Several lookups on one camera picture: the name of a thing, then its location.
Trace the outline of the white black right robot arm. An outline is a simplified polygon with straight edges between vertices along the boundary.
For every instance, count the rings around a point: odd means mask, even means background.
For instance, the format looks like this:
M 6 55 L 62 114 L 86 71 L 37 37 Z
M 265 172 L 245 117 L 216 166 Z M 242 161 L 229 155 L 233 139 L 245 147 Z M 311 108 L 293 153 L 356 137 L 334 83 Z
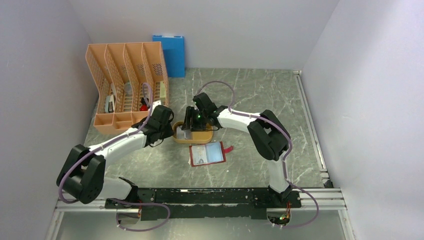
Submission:
M 194 106 L 185 110 L 182 130 L 205 131 L 207 126 L 235 129 L 250 135 L 255 149 L 267 160 L 270 202 L 282 207 L 289 200 L 292 186 L 285 163 L 293 148 L 291 136 L 276 115 L 269 109 L 260 113 L 233 110 L 230 106 L 217 106 L 202 92 L 193 97 Z

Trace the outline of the silver VIP credit card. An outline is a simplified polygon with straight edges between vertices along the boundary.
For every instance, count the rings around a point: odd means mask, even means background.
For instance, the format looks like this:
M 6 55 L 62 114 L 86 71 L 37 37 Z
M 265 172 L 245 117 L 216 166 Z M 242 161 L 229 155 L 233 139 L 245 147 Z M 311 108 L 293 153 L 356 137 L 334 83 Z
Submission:
M 203 145 L 196 145 L 191 148 L 193 164 L 203 165 L 207 163 L 207 151 Z

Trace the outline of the red leather card holder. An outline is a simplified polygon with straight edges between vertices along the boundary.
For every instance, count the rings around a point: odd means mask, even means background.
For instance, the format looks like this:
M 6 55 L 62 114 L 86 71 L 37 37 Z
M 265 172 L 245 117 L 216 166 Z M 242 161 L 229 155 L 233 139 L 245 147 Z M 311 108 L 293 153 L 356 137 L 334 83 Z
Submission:
M 192 156 L 192 147 L 194 146 L 205 146 L 206 148 L 206 154 L 207 154 L 207 163 L 201 164 L 201 165 L 194 165 L 193 164 L 193 156 Z M 220 164 L 225 163 L 226 160 L 226 154 L 232 152 L 234 149 L 234 146 L 228 146 L 225 147 L 222 141 L 216 141 L 216 142 L 210 142 L 205 144 L 196 144 L 196 145 L 190 145 L 189 146 L 189 156 L 190 159 L 188 163 L 192 167 L 200 167 L 200 166 L 206 166 L 206 165 L 212 165 L 212 164 Z

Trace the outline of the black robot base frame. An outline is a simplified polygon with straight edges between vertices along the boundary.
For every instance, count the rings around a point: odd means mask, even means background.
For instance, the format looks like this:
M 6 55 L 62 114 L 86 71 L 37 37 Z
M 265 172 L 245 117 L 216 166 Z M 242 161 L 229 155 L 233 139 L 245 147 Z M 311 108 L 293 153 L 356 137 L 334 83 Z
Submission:
M 131 206 L 106 199 L 106 209 L 139 210 L 141 221 L 194 218 L 239 218 L 267 220 L 270 209 L 300 208 L 298 191 L 277 193 L 270 187 L 254 188 L 139 188 Z

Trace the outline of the yellow oval tray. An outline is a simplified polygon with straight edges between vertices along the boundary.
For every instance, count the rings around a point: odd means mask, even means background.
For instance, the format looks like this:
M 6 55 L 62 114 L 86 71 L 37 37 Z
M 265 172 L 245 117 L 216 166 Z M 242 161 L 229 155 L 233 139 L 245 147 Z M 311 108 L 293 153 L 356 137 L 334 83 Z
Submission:
M 181 127 L 182 124 L 183 124 L 182 121 L 178 121 L 173 124 L 174 134 L 172 139 L 178 144 L 207 144 L 213 138 L 213 133 L 214 133 L 213 128 L 207 124 L 205 131 L 191 131 L 192 139 L 189 139 L 189 140 L 176 139 L 176 128 Z

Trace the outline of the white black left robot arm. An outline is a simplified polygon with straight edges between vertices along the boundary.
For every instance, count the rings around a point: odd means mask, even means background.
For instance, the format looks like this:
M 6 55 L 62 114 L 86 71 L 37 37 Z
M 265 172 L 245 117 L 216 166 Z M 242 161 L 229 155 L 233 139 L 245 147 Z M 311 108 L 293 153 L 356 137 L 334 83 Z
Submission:
M 134 207 L 139 201 L 138 187 L 122 177 L 106 177 L 106 169 L 113 161 L 171 137 L 173 117 L 171 108 L 159 104 L 151 107 L 143 120 L 109 141 L 74 146 L 56 180 L 59 198 L 67 204 L 88 204 L 101 197 Z

